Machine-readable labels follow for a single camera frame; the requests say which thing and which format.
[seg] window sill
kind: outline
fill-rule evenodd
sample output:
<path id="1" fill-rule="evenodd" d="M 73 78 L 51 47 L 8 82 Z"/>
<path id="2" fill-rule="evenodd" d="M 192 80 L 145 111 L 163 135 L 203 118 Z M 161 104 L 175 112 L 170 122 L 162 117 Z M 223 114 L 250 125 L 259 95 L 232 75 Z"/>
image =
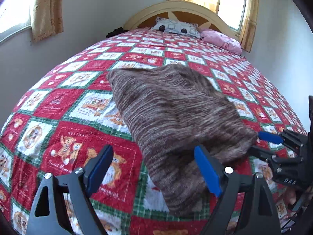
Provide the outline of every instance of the window sill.
<path id="1" fill-rule="evenodd" d="M 4 31 L 3 33 L 0 33 L 0 45 L 3 44 L 5 41 L 9 40 L 10 38 L 14 37 L 15 35 L 19 34 L 20 32 L 23 32 L 30 28 L 32 28 L 31 24 L 27 24 L 23 27 L 14 26 Z"/>

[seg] headboard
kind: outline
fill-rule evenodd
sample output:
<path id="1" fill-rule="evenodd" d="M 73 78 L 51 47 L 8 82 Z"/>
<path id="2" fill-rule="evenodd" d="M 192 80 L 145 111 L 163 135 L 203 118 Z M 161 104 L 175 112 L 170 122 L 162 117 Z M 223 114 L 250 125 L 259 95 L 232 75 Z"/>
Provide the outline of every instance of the headboard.
<path id="1" fill-rule="evenodd" d="M 165 1 L 147 7 L 131 17 L 125 23 L 124 29 L 153 27 L 157 16 L 198 24 L 198 28 L 210 28 L 238 40 L 231 28 L 215 12 L 186 1 Z"/>

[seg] blue gripper pad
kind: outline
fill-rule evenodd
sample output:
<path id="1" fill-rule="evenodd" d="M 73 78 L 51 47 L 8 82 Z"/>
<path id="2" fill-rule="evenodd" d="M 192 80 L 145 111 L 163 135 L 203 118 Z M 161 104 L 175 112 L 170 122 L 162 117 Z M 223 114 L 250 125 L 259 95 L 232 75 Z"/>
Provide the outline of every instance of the blue gripper pad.
<path id="1" fill-rule="evenodd" d="M 87 197 L 90 197 L 99 189 L 99 186 L 113 159 L 113 148 L 110 145 L 104 149 L 103 153 L 101 152 L 99 153 L 101 156 L 98 162 L 95 164 L 94 168 L 88 176 L 88 187 L 85 190 Z"/>
<path id="2" fill-rule="evenodd" d="M 282 144 L 284 140 L 278 135 L 269 132 L 259 132 L 259 139 L 265 140 L 275 144 Z"/>
<path id="3" fill-rule="evenodd" d="M 219 177 L 213 169 L 213 166 L 199 146 L 195 147 L 194 155 L 209 191 L 215 194 L 216 197 L 220 197 L 222 188 L 220 186 Z"/>

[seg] pillow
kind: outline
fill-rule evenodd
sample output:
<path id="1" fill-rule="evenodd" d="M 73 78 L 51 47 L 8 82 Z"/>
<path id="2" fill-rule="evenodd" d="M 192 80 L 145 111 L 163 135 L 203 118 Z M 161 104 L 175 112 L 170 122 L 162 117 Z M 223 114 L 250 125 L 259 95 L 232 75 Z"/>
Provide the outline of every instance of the pillow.
<path id="1" fill-rule="evenodd" d="M 168 20 L 168 18 L 156 17 L 156 24 L 160 21 L 163 21 L 163 20 Z M 187 23 L 187 22 L 183 22 L 183 21 L 180 21 L 180 22 L 188 24 L 189 26 L 194 27 L 196 29 L 198 28 L 198 24 L 191 24 L 191 23 Z"/>
<path id="2" fill-rule="evenodd" d="M 167 33 L 176 33 L 185 36 L 196 37 L 200 39 L 200 33 L 197 29 L 190 24 L 170 19 L 164 19 L 159 21 L 152 30 L 161 30 Z"/>
<path id="3" fill-rule="evenodd" d="M 214 31 L 212 29 L 204 29 L 201 31 L 200 36 L 203 41 L 214 44 L 220 48 L 226 49 L 234 54 L 241 55 L 242 49 L 240 43 L 225 34 Z"/>

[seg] window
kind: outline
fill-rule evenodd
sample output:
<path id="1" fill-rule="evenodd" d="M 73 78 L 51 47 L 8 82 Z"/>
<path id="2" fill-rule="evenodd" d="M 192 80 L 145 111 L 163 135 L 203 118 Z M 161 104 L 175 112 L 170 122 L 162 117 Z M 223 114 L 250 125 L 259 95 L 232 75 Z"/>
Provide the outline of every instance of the window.
<path id="1" fill-rule="evenodd" d="M 31 0 L 5 0 L 0 6 L 0 42 L 30 26 Z"/>
<path id="2" fill-rule="evenodd" d="M 240 34 L 247 0 L 220 0 L 219 17 L 237 34 Z"/>

